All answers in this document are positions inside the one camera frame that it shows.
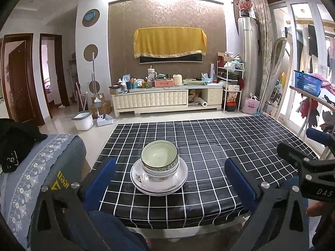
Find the cream tufted TV cabinet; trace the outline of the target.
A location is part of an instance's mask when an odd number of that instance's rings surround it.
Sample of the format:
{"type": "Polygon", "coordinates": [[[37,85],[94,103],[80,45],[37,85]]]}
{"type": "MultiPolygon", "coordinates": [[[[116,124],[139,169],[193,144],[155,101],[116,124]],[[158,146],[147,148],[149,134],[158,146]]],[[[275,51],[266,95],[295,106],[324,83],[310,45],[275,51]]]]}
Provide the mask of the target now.
{"type": "Polygon", "coordinates": [[[133,112],[143,113],[183,112],[222,108],[223,86],[220,84],[182,85],[173,87],[137,88],[127,93],[113,94],[114,114],[133,112]],[[198,104],[201,97],[207,107],[198,104]]]}

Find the white mop bucket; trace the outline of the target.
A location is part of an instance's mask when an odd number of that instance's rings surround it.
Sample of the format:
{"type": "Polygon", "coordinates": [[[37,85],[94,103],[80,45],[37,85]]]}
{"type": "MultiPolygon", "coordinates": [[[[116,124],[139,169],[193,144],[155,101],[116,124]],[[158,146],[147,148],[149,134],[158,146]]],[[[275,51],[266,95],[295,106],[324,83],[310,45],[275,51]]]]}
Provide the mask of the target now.
{"type": "Polygon", "coordinates": [[[78,112],[72,117],[72,121],[78,131],[87,131],[94,124],[93,113],[90,110],[78,112]]]}

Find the yellow cloth TV cover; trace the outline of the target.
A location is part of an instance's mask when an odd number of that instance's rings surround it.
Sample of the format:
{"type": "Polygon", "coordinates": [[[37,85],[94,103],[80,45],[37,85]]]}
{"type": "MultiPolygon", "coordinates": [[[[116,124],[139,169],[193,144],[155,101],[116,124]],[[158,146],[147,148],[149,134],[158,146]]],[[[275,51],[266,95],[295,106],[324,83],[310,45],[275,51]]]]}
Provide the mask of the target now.
{"type": "Polygon", "coordinates": [[[194,27],[139,28],[133,34],[135,58],[177,58],[207,54],[207,35],[194,27]]]}

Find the cream plastic jug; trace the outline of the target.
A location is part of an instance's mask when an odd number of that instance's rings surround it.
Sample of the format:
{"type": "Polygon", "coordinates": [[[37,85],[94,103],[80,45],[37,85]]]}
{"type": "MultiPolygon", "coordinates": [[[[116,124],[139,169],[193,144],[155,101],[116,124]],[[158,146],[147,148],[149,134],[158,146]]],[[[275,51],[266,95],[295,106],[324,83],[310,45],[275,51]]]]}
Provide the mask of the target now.
{"type": "Polygon", "coordinates": [[[173,75],[173,82],[174,82],[174,86],[182,86],[183,85],[182,75],[174,74],[173,75]]]}

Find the tall standing air conditioner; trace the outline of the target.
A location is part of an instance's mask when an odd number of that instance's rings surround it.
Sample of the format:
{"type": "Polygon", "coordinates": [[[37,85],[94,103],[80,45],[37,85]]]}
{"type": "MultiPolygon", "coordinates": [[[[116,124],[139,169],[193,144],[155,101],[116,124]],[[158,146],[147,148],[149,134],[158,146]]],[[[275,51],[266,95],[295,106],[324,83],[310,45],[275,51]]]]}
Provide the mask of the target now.
{"type": "Polygon", "coordinates": [[[238,19],[239,39],[241,42],[240,58],[244,64],[244,88],[241,93],[241,102],[255,94],[258,74],[258,28],[255,19],[240,17],[238,19]]]}

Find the pink box on cabinet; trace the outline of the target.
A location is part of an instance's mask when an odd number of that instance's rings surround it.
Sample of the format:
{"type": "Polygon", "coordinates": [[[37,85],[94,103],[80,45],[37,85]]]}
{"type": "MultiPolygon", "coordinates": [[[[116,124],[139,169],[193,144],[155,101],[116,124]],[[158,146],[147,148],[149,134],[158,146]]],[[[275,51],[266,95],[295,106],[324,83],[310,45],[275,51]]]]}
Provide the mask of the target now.
{"type": "Polygon", "coordinates": [[[172,79],[156,79],[155,87],[172,87],[174,81],[172,79]]]}

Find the dark wooden door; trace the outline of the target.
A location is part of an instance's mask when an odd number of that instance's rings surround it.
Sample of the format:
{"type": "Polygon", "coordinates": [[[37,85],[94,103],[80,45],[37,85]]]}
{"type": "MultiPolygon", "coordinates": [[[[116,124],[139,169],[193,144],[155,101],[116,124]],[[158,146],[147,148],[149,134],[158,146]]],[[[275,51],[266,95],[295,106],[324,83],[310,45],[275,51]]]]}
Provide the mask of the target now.
{"type": "Polygon", "coordinates": [[[32,65],[33,34],[5,35],[1,49],[1,85],[9,118],[44,125],[32,65]]]}

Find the white metal shelf rack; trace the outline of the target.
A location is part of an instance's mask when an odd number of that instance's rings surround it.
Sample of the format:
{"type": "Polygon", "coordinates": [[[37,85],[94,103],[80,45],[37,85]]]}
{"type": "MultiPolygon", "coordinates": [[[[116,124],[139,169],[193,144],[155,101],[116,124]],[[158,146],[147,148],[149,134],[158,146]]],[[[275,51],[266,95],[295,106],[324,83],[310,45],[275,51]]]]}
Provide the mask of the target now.
{"type": "Polygon", "coordinates": [[[244,64],[239,60],[216,62],[216,77],[223,86],[224,112],[237,112],[240,109],[244,72],[244,64]]]}

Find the grey embroidered sofa cushion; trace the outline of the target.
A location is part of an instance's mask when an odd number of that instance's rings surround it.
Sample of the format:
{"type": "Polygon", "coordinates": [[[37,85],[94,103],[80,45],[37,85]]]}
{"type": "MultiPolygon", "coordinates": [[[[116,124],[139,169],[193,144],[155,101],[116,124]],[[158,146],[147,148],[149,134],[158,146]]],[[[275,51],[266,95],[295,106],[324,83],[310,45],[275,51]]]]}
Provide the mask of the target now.
{"type": "Polygon", "coordinates": [[[78,135],[49,134],[10,173],[1,173],[1,214],[18,242],[30,250],[29,230],[42,186],[67,189],[84,178],[86,147],[78,135]]]}

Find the pink shopping bag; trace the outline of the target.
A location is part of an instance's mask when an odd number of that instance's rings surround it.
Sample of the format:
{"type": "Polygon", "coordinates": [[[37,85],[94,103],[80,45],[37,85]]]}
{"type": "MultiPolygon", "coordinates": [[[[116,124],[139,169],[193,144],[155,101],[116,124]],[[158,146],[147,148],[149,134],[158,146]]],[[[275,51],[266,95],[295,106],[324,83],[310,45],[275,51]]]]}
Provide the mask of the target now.
{"type": "Polygon", "coordinates": [[[242,106],[241,111],[245,114],[254,115],[257,113],[260,101],[257,97],[251,94],[249,97],[246,97],[242,106]]]}

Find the floral white plate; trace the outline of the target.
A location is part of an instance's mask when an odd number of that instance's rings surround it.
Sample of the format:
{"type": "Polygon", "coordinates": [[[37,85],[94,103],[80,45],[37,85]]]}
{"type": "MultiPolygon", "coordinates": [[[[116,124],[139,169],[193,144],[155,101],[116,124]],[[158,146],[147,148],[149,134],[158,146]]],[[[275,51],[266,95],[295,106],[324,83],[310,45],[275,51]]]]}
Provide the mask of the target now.
{"type": "Polygon", "coordinates": [[[141,159],[137,160],[131,168],[130,178],[135,188],[145,194],[164,196],[179,190],[188,177],[188,167],[179,157],[176,170],[164,176],[151,176],[143,168],[141,159]]]}

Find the cardboard box on floor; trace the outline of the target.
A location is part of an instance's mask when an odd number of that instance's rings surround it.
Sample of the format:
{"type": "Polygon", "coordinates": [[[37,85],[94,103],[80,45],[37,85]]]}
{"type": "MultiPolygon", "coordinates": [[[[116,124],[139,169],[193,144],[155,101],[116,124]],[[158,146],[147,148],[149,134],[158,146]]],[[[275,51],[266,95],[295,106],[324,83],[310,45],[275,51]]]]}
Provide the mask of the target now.
{"type": "Polygon", "coordinates": [[[111,102],[109,100],[106,100],[104,96],[102,98],[99,98],[101,102],[94,102],[94,100],[95,98],[91,97],[91,102],[89,105],[89,110],[93,113],[93,119],[97,119],[98,114],[110,114],[112,112],[111,102]]]}

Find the blue plastic basket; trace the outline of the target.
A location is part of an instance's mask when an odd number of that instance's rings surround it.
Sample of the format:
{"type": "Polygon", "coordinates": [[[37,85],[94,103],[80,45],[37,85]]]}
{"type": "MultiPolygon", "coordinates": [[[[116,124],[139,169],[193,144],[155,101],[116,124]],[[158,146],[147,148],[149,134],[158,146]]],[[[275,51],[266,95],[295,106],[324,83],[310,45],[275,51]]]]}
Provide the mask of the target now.
{"type": "Polygon", "coordinates": [[[302,71],[294,71],[294,86],[304,92],[318,97],[321,92],[322,80],[302,71]]]}

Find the white dustpan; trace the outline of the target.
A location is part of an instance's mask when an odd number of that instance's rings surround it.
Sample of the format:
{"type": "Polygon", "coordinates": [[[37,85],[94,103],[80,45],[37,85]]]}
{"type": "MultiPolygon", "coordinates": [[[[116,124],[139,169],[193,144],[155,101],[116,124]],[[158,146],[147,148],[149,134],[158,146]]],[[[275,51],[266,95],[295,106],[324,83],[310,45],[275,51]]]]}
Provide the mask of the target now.
{"type": "Polygon", "coordinates": [[[100,114],[97,118],[97,126],[113,124],[113,117],[108,114],[100,114]]]}

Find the white ceramic bowl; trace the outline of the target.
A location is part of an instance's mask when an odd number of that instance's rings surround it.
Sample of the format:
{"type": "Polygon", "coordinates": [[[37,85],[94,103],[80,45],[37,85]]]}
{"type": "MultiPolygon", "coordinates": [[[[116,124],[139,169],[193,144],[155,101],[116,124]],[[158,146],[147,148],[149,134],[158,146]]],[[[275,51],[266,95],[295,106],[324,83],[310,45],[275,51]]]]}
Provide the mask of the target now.
{"type": "Polygon", "coordinates": [[[142,165],[142,168],[147,174],[149,180],[160,182],[160,181],[167,180],[168,178],[171,178],[177,172],[179,168],[179,162],[177,162],[176,166],[174,166],[173,168],[169,170],[165,170],[165,171],[150,170],[145,165],[142,165]]]}

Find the black white checked tablecloth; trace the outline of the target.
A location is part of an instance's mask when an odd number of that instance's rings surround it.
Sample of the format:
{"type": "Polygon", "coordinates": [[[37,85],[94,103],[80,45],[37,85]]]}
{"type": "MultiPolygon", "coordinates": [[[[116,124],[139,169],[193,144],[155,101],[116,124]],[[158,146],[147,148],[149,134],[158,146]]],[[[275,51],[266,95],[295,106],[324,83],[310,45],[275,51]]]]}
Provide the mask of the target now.
{"type": "Polygon", "coordinates": [[[136,228],[188,228],[231,221],[244,209],[225,175],[225,161],[238,160],[257,180],[279,186],[296,176],[296,170],[277,154],[282,142],[316,157],[306,143],[268,116],[119,124],[97,158],[97,164],[110,158],[116,161],[98,209],[136,228]],[[136,190],[130,177],[141,150],[158,139],[174,143],[188,168],[183,187],[163,197],[136,190]]]}

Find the lower white plate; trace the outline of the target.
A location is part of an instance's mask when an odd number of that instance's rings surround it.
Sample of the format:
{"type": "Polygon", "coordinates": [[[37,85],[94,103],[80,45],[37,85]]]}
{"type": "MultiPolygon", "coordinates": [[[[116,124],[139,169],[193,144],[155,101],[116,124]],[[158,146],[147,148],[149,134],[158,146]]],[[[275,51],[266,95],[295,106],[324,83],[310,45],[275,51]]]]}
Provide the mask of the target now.
{"type": "Polygon", "coordinates": [[[142,180],[142,183],[140,183],[138,180],[132,180],[132,183],[137,190],[142,193],[154,196],[165,196],[175,193],[183,186],[185,182],[186,180],[179,180],[177,178],[170,178],[162,182],[142,180]]]}

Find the white paper roll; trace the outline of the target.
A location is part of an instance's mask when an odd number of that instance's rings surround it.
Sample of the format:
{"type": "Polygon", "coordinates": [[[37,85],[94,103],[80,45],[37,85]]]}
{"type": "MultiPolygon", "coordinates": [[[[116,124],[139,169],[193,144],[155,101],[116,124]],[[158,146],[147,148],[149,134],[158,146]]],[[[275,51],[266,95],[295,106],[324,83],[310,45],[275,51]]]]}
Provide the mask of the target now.
{"type": "Polygon", "coordinates": [[[208,106],[208,103],[205,100],[203,100],[201,97],[199,97],[197,101],[198,101],[198,104],[201,105],[202,107],[208,106]]]}

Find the black garment on sofa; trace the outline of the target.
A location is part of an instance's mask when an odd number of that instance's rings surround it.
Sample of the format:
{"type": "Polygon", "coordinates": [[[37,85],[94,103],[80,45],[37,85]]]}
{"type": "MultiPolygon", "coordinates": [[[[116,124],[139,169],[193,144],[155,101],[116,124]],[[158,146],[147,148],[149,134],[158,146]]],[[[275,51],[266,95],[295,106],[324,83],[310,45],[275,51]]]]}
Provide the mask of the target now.
{"type": "Polygon", "coordinates": [[[1,169],[14,172],[28,156],[34,144],[47,139],[48,135],[29,122],[15,122],[1,118],[1,169]]]}

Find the patterned grey-green bowl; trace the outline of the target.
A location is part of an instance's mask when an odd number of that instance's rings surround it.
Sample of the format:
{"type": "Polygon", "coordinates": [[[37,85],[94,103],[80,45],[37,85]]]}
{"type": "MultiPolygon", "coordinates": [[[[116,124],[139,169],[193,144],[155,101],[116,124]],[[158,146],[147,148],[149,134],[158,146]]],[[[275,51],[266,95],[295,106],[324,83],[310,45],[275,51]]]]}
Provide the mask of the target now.
{"type": "Polygon", "coordinates": [[[148,143],[141,151],[143,165],[155,172],[164,172],[173,169],[178,159],[178,149],[170,141],[156,140],[148,143]]]}

